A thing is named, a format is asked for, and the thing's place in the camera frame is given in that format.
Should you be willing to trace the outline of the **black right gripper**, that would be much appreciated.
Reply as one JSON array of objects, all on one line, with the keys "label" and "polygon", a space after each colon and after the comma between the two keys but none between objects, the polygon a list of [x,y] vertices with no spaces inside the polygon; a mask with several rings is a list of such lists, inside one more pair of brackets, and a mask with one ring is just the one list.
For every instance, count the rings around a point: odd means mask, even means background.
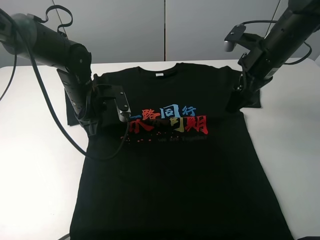
[{"label": "black right gripper", "polygon": [[268,48],[254,48],[238,60],[242,68],[236,90],[230,95],[225,110],[236,112],[244,106],[243,95],[253,95],[268,84],[275,74],[275,59]]}]

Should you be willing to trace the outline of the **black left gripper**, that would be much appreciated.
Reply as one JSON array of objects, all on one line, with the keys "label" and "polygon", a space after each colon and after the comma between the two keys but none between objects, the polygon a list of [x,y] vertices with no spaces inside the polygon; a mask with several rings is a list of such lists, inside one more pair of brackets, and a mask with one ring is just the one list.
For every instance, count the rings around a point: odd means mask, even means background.
[{"label": "black left gripper", "polygon": [[107,84],[106,74],[94,75],[89,83],[79,83],[75,75],[57,70],[65,91],[66,117],[68,125],[81,125],[88,137],[97,134],[98,122],[106,125],[107,115],[103,100],[98,98],[98,85]]}]

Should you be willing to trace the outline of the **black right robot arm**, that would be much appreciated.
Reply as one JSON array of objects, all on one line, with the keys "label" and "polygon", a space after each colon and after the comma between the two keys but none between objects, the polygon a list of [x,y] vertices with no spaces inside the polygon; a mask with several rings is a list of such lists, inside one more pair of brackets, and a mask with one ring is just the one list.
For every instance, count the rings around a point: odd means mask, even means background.
[{"label": "black right robot arm", "polygon": [[247,22],[235,25],[224,39],[224,50],[231,52],[236,45],[246,48],[238,60],[242,73],[234,85],[227,111],[235,112],[253,104],[254,95],[267,85],[273,75],[293,53],[320,29],[318,0],[290,0],[288,7],[265,37],[246,33]]}]

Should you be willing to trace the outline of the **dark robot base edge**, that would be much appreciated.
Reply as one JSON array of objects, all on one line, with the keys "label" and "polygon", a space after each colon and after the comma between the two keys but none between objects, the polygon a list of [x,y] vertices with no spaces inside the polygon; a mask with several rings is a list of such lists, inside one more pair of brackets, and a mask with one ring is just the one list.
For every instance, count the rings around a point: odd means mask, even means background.
[{"label": "dark robot base edge", "polygon": [[70,240],[70,233],[67,233],[65,235],[63,235],[62,237],[58,238],[57,240]]}]

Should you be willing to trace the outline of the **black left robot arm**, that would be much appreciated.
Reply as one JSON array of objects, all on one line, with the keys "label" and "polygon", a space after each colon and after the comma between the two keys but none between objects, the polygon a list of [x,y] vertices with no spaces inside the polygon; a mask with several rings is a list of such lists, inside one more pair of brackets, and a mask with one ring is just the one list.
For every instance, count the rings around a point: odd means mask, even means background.
[{"label": "black left robot arm", "polygon": [[6,51],[29,58],[23,42],[26,40],[36,63],[56,68],[79,124],[89,137],[95,136],[102,120],[93,107],[91,53],[84,45],[36,21],[31,14],[17,13],[11,18],[14,24],[0,17],[0,41]]}]

